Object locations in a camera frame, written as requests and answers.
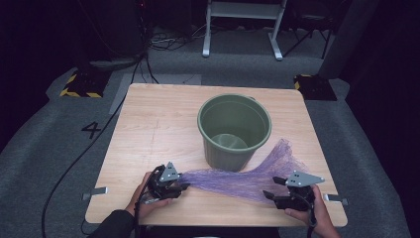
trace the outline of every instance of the black wire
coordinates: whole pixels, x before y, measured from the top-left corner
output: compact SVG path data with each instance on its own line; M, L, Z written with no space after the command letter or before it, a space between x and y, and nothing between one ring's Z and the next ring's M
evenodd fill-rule
M151 68L151 65L149 64L149 55L148 54L146 54L146 63L147 63L147 65L148 65L148 70L149 70L149 73L151 74L151 78L157 83L157 84L159 84L158 83L158 80L154 77L154 75L152 74L152 68Z
M132 81L134 81L134 76L136 74L137 67L139 66L139 63L136 64L136 67L133 71ZM41 230L43 237L46 238L46 214L47 214L47 208L49 206L50 200L53 197L54 192L58 188L58 186L61 184L62 180L65 178L65 176L68 174L68 172L74 167L74 165L86 154L86 152L95 144L95 142L99 139L99 137L104 133L105 129L108 127L108 125L111 123L112 119L115 117L117 112L120 110L120 107L123 105L123 102L126 100L127 94L124 96L123 100L121 100L120 104L118 105L117 109L115 109L114 113L111 115L111 117L106 122L105 126L102 128L102 130L99 132L98 136L96 136L93 141L84 149L84 151L71 163L71 165L65 170L65 172L61 175L61 177L58 179L58 181L55 183L54 187L52 188L52 191L49 194L49 197L46 200L46 203L44 204L43 208L43 215L41 218Z
M145 76L143 75L142 65L140 64L140 74L142 75L142 79L145 83L148 83L145 79Z
M94 32L95 32L95 34L96 34L96 36L99 38L99 40L101 41L101 43L106 47L106 49L108 50L108 51L110 51L111 53L113 53L113 54L115 54L116 56L119 56L119 57L123 57L123 58L132 58L132 60L131 61L129 61L129 62L121 62L121 63L115 63L115 64L112 64L112 65L106 65L106 66L98 66L98 65L93 65L93 67L94 68L96 68L96 69L98 69L99 71L115 71L115 70L121 70L121 69L124 69L124 68L127 68L127 67L130 67L130 66L132 66L132 65L134 65L134 64L136 64L137 62L139 62L139 61L141 61L142 60L142 58L143 58L143 54L145 53L145 50L146 50L146 48L148 47L148 44L149 44L149 40L147 39L147 32L146 32L146 29L144 28L144 30L143 31L141 31L141 38L142 38L142 41L144 41L144 45L143 46L141 46L141 48L140 48L140 52L139 52L139 54L138 55L125 55L125 54L123 54L123 53L119 53L119 52L117 52L117 51L115 51L115 50L113 50L109 45L108 45L108 43L106 43L105 42L105 40L102 38L102 36L101 36L101 34L99 33L99 31L98 31L98 29L96 28L96 26L95 26L95 24L93 23L93 21L92 21L92 19L89 17L89 14L87 13L87 11L86 11L86 9L85 9L85 7L83 6L83 4L80 2L80 0L77 0L77 3L78 3L78 5L79 5L79 7L81 8L81 10L82 10L82 12L83 12L83 14L85 15L85 17L87 18L87 20L88 20L88 22L89 22L89 24L91 25L91 27L93 28L93 30L94 30ZM144 25L144 22L143 22L143 18L142 17L139 17L140 18L140 20L142 21L142 26Z
M83 218L83 221L81 222L81 225L80 225L80 231L81 231L81 233L83 233L83 235L91 235L91 234L93 234L93 232L92 233L84 232L84 230L83 230L84 223L86 223L86 218Z
M156 43L155 43L154 45L151 45L151 48L156 51L175 51L185 46L187 43L193 42L193 40L188 41L185 38L174 38L174 39L165 39L165 40L167 40L166 47L156 46Z
M312 232L314 231L314 228L315 227L313 227L313 226L309 226L308 227L308 231L306 232L306 237L307 238L311 238L312 237Z

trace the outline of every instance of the green bucket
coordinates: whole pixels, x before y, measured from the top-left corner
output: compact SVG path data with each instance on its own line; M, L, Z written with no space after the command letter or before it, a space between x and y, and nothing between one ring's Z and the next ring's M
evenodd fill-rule
M214 169L243 169L271 133L268 112L253 98L221 94L210 98L198 112L207 163Z

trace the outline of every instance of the black curtain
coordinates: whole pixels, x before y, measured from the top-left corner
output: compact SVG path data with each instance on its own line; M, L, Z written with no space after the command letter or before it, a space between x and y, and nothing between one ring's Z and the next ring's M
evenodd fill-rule
M39 1L0 7L0 152L48 102L51 82L71 68L48 10Z
M400 195L412 237L420 237L419 12L418 1L381 0L340 76L351 86L349 106Z

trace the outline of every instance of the human arm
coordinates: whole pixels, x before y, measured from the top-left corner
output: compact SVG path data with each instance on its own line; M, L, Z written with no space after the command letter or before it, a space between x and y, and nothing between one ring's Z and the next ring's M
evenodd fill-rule
M317 225L315 226L314 232L323 238L340 238L340 234L331 221L330 214L328 213L327 207L325 206L324 200L322 199L321 191L318 185L312 187L315 195L314 210L315 217L317 219ZM306 211L297 211L294 209L286 208L284 212L298 220L303 221L306 225L309 225L309 214Z
M88 238L125 238L130 237L131 232L135 227L135 206L137 199L139 198L140 192L146 185L148 177L151 173L146 173L143 177L143 181L137 186L130 202L127 204L124 210L113 211L100 225L99 227L88 236ZM171 199L160 200L151 204L140 205L140 218L144 218L152 213L156 208L168 205Z

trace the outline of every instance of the bucket rim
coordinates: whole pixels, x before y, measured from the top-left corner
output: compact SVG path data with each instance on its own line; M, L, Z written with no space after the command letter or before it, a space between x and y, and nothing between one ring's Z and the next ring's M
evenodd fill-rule
M249 100L250 102L254 103L257 107L259 107L263 111L263 113L266 116L268 126L267 126L267 133L265 134L265 136L262 138L262 140L260 142L258 142L257 144L255 144L251 147L247 147L245 149L232 149L232 148L227 148L227 147L224 147L224 146L221 146L221 145L217 144L210 137L208 137L206 135L206 133L204 132L204 130L201 126L201 123L200 123L200 118L201 118L201 115L203 113L203 109L210 101L212 101L216 98L219 98L219 97L224 97L224 96L239 96L241 98L245 98L246 100ZM259 147L261 147L263 144L265 144L265 142L268 140L269 136L271 135L271 128L272 128L271 118L269 116L268 111L265 109L265 107L261 103L259 103L256 99L254 99L253 97L245 95L245 94L241 94L241 93L222 93L222 94L219 94L219 95L216 95L216 96L213 96L213 97L207 99L203 103L203 105L201 105L201 107L198 111L197 125L198 125L198 130L200 131L200 134L203 136L203 139L206 142L209 142L212 146L214 146L214 147L216 147L216 148L218 148L222 151L229 152L229 153L234 153L234 154L244 154L244 153L248 153L248 152L251 152L251 151L256 151Z

